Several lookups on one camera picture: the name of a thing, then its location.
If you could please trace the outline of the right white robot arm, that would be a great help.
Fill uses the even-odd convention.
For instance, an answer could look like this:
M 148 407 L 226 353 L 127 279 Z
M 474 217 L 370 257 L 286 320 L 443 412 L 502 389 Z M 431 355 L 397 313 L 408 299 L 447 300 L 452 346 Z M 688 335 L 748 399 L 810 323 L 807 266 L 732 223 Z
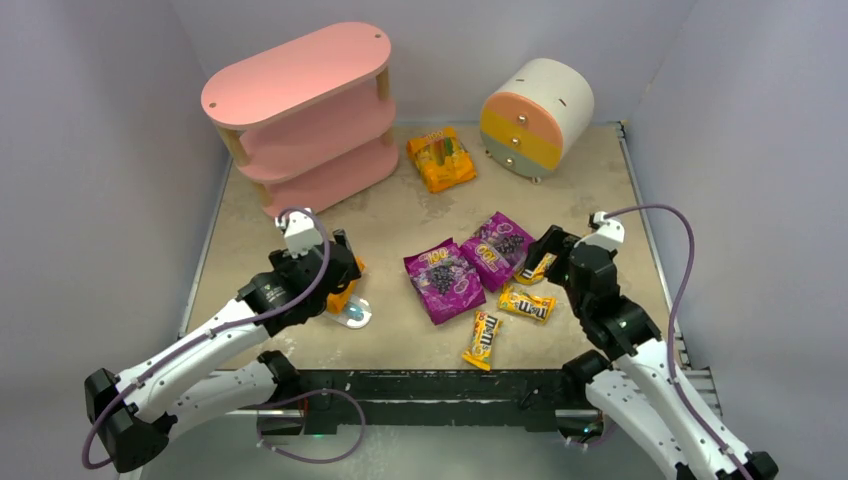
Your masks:
M 526 271 L 551 254 L 546 279 L 561 286 L 593 349 L 563 366 L 574 391 L 635 441 L 667 479 L 774 479 L 779 468 L 721 421 L 676 365 L 647 312 L 622 294 L 615 219 L 579 238 L 552 225 L 528 248 Z

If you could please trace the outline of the orange gummy candy bag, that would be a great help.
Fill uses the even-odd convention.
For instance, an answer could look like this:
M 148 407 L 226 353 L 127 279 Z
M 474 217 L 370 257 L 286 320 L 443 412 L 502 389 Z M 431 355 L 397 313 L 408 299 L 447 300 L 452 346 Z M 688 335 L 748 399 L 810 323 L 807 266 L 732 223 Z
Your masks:
M 358 279 L 351 280 L 341 293 L 332 293 L 327 297 L 326 312 L 340 314 L 348 303 L 357 286 Z
M 453 127 L 412 138 L 406 143 L 406 153 L 430 193 L 440 193 L 477 177 L 471 155 Z

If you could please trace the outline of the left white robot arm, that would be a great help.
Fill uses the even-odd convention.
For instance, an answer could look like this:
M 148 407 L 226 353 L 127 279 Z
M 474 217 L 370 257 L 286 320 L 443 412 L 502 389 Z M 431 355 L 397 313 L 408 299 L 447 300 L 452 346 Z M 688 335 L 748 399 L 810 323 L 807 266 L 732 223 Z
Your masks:
M 286 247 L 269 254 L 271 268 L 254 275 L 208 321 L 134 367 L 101 368 L 84 381 L 91 423 L 81 463 L 88 470 L 136 470 L 200 424 L 239 410 L 278 408 L 326 394 L 306 390 L 279 351 L 266 351 L 235 371 L 218 367 L 289 327 L 323 314 L 331 295 L 360 279 L 344 230 L 284 230 Z

